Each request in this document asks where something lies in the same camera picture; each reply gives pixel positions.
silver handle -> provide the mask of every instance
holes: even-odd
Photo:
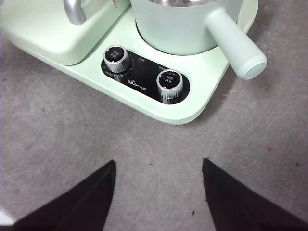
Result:
[[[75,25],[81,25],[86,17],[81,7],[81,0],[63,0],[64,9],[68,20]]]

mint green appliance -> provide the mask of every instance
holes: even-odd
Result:
[[[239,38],[247,42],[243,35],[255,19],[258,1],[236,2],[230,18],[233,23],[237,21]],[[211,19],[216,21],[219,14],[229,17],[226,16],[228,11],[220,11],[222,8],[218,7],[213,18],[206,17],[203,21],[203,30],[207,34],[210,31],[211,35],[207,48],[192,51],[192,54],[173,55],[152,44],[143,34],[147,32],[140,27],[143,39],[136,26],[136,19],[140,24],[138,7],[141,3],[138,0],[132,0],[132,3],[134,9],[129,6],[128,0],[5,0],[1,6],[1,27],[3,34],[20,49],[96,90],[165,123],[188,123],[204,110],[231,62],[230,57],[229,61],[226,58],[227,50],[222,47],[224,43],[218,39],[220,35],[215,35],[215,29],[208,26]],[[207,40],[202,39],[202,42],[206,45]],[[117,55],[119,59],[110,59]],[[261,60],[263,65],[259,70],[265,64],[265,58]],[[152,66],[142,68],[143,71],[153,71],[143,75],[137,67],[145,63]],[[131,78],[134,72],[141,73],[135,80]],[[117,79],[127,75],[129,77],[122,82]],[[170,87],[162,84],[159,88],[159,77],[164,81],[178,78],[176,83],[184,85]],[[156,95],[161,100],[149,97],[153,92],[147,92],[149,87],[143,86],[144,81],[150,82],[150,87],[161,94]],[[181,91],[186,94],[177,101],[177,97],[183,94]]]

black control panel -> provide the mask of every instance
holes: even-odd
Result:
[[[187,97],[190,91],[190,84],[185,75],[179,73],[182,78],[181,92],[176,95],[176,98],[167,99],[166,97],[163,97],[161,91],[159,91],[157,81],[160,82],[159,85],[166,88],[166,91],[172,90],[171,88],[174,88],[179,84],[179,75],[177,73],[166,71],[160,75],[160,78],[157,78],[161,72],[168,68],[143,58],[131,51],[127,51],[124,48],[123,50],[127,53],[127,56],[129,56],[130,65],[126,70],[120,73],[112,72],[110,69],[112,64],[119,65],[117,62],[124,56],[123,51],[119,48],[115,49],[114,47],[110,47],[105,51],[101,68],[106,76],[164,104],[176,104]]]

electric kettle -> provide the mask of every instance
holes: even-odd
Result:
[[[252,79],[267,58],[237,26],[243,0],[131,0],[140,35],[154,48],[194,55],[219,45],[238,77]]]

appliance base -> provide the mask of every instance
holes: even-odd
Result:
[[[243,31],[249,30],[257,10],[257,0],[244,0],[238,19],[238,26]],[[229,66],[219,47],[201,54],[177,56],[149,46],[138,33],[131,7],[121,15],[89,54],[75,65],[61,65],[27,47],[14,44],[90,87],[154,119],[174,125],[189,123],[200,115]],[[183,73],[190,83],[190,92],[185,100],[177,104],[164,104],[106,76],[101,69],[103,53],[106,48],[115,44]]]

